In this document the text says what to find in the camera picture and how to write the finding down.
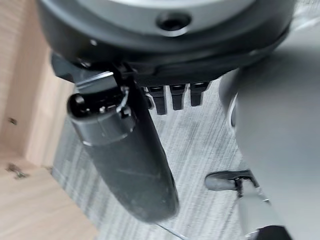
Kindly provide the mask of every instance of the grey carpet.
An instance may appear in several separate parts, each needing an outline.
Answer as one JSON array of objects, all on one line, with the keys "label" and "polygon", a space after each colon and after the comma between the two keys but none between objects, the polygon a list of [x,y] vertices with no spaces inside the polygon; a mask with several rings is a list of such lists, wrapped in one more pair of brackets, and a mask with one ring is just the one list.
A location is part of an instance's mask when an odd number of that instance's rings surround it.
[{"label": "grey carpet", "polygon": [[[316,17],[318,6],[319,1],[300,1],[295,26]],[[207,173],[246,168],[226,127],[218,85],[212,83],[201,107],[191,108],[186,95],[184,111],[168,104],[165,116],[151,112],[180,200],[178,216],[160,225],[141,223],[122,208],[65,121],[52,174],[99,228],[97,240],[243,240],[234,192],[208,191],[203,184]]]}]

